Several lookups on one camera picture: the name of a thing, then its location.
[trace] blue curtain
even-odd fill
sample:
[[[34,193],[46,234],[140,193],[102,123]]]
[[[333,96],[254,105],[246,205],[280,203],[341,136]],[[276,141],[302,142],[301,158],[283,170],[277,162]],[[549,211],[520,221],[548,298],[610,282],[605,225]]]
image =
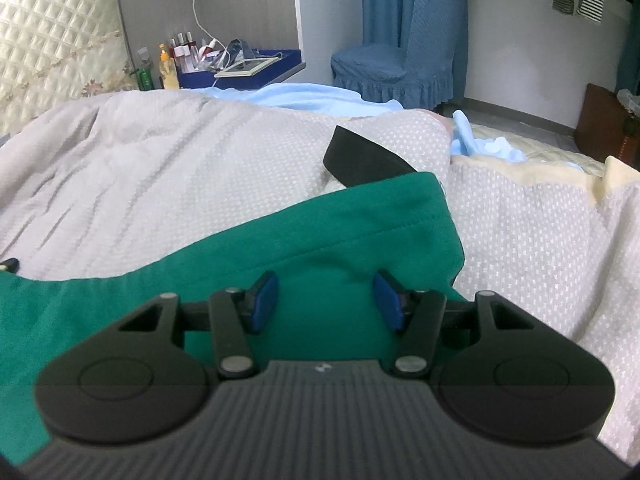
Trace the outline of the blue curtain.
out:
[[[618,65],[616,92],[622,89],[638,94],[640,85],[640,0],[634,0],[625,48]]]
[[[414,0],[362,0],[363,43],[385,43],[407,48]],[[453,60],[453,99],[460,104],[465,95],[469,41],[468,12],[459,32]]]

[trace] green garment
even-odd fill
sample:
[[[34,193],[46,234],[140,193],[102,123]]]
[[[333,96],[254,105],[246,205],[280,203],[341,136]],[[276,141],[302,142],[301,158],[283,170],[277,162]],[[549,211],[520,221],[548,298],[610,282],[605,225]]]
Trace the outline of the green garment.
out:
[[[0,272],[0,452],[20,463],[46,444],[32,387],[48,361],[162,292],[201,301],[274,270],[276,312],[265,332],[250,338],[261,364],[388,362],[396,337],[374,306],[376,270],[459,300],[450,284],[462,265],[440,184],[431,173],[413,173],[319,196],[115,278],[34,282]],[[206,333],[189,334],[186,350],[212,362]]]

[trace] charging cable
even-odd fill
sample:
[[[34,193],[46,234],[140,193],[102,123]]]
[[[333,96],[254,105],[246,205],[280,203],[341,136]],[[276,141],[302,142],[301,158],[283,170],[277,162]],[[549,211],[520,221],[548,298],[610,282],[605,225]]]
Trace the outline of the charging cable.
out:
[[[198,27],[200,27],[202,29],[202,31],[213,40],[211,43],[209,43],[209,46],[211,48],[215,49],[216,44],[219,44],[224,49],[225,56],[226,56],[226,62],[225,62],[225,68],[226,68],[226,66],[228,65],[229,61],[231,61],[231,56],[229,56],[229,51],[226,49],[225,44],[222,43],[222,41],[220,41],[218,38],[213,36],[206,28],[204,28],[200,24],[200,21],[198,20],[198,15],[196,13],[196,0],[192,0],[191,1],[191,9],[193,10],[193,17],[196,19],[196,24],[198,25]]]

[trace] cream quilted fabric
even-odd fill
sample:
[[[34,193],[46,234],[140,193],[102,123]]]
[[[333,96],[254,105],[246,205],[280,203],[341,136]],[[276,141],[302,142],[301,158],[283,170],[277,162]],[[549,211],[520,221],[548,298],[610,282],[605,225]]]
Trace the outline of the cream quilted fabric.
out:
[[[593,160],[590,156],[583,155],[582,153],[572,153],[550,146],[539,140],[527,139],[511,132],[502,132],[500,130],[494,130],[487,126],[480,126],[478,124],[472,125],[474,137],[477,139],[496,139],[497,137],[504,137],[507,139],[511,146],[517,150],[521,150],[527,158],[530,160],[546,160],[547,162],[555,162],[556,160],[562,160],[565,162],[572,162],[580,166],[585,173],[592,174],[594,176],[602,176],[604,174],[604,164]]]
[[[53,105],[135,88],[116,0],[0,0],[0,137]]]

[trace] bed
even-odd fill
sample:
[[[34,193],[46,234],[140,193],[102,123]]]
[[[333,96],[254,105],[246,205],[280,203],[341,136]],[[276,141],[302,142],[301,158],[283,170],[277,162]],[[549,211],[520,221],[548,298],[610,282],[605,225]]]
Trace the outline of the bed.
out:
[[[640,459],[637,171],[483,126],[532,160],[451,158],[450,132],[420,110],[350,120],[119,92],[134,82],[116,0],[0,0],[0,27],[0,258],[19,257],[21,276],[119,276],[341,190],[322,167],[341,124],[440,181],[465,250],[460,294],[498,290],[607,364],[617,397],[600,437]],[[20,357],[14,343],[0,338],[4,358]]]

